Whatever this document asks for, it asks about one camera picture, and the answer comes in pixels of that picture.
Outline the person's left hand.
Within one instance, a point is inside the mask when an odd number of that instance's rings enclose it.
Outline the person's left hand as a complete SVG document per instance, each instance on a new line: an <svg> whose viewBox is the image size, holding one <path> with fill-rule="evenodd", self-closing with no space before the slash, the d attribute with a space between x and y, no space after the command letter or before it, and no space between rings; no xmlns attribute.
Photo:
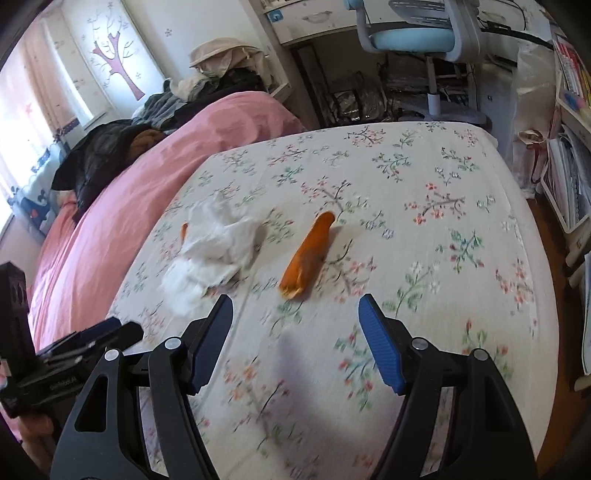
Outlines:
<svg viewBox="0 0 591 480"><path fill-rule="evenodd" d="M41 471L48 474L56 449L51 419L45 415L21 416L18 429L24 451Z"/></svg>

